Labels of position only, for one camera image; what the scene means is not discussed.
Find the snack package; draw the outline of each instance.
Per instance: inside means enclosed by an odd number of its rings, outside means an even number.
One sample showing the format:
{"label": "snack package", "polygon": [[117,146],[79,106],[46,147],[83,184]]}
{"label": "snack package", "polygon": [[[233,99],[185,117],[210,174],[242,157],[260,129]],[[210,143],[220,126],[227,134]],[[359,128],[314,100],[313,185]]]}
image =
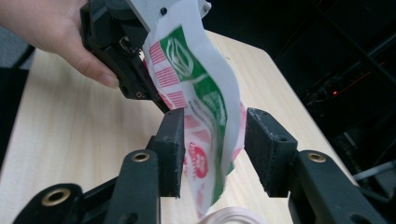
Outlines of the snack package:
{"label": "snack package", "polygon": [[195,0],[169,7],[143,51],[168,107],[185,108],[185,173],[202,217],[223,192],[243,148],[246,112],[236,77],[206,36]]}

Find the brass screw insert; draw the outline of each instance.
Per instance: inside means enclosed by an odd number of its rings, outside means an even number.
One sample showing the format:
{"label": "brass screw insert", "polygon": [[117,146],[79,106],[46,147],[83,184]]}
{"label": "brass screw insert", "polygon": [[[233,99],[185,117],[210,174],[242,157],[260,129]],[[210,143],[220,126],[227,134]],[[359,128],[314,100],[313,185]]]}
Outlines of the brass screw insert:
{"label": "brass screw insert", "polygon": [[47,207],[55,206],[66,201],[70,194],[70,189],[53,189],[43,197],[41,204]]}
{"label": "brass screw insert", "polygon": [[314,162],[325,162],[326,158],[324,158],[322,155],[318,153],[309,153],[308,154],[308,159]]}
{"label": "brass screw insert", "polygon": [[149,159],[149,154],[145,152],[137,153],[132,157],[132,161],[142,162]]}

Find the finger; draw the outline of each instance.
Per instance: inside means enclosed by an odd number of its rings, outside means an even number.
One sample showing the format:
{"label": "finger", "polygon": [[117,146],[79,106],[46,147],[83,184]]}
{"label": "finger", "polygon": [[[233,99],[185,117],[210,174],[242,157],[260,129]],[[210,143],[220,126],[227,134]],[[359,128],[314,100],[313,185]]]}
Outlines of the finger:
{"label": "finger", "polygon": [[119,86],[117,76],[82,46],[80,38],[69,39],[67,46],[68,48],[59,54],[82,75],[110,88]]}

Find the metal screw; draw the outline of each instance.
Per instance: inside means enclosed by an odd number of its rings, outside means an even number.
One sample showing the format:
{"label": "metal screw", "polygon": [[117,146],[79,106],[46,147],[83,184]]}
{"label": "metal screw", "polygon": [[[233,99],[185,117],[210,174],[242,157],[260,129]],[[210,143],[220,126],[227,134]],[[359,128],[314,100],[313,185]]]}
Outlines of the metal screw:
{"label": "metal screw", "polygon": [[161,15],[164,16],[168,12],[168,9],[166,9],[166,7],[162,7],[160,12],[161,12]]}

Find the wooden table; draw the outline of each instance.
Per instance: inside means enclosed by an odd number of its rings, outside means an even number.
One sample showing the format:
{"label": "wooden table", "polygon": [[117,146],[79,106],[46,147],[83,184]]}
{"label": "wooden table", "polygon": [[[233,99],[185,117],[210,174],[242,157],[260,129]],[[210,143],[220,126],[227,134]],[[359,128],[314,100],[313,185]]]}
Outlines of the wooden table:
{"label": "wooden table", "polygon": [[[338,157],[267,53],[208,33],[237,74],[245,106],[271,113],[298,141]],[[11,223],[40,190],[57,183],[92,189],[118,175],[129,152],[145,148],[162,112],[125,99],[80,75],[62,58],[38,50],[28,77],[0,181],[0,222]],[[291,223],[287,199],[270,199],[243,151],[226,190],[211,208],[240,206],[267,223]],[[163,223],[195,223],[185,178],[181,199],[162,198]]]}

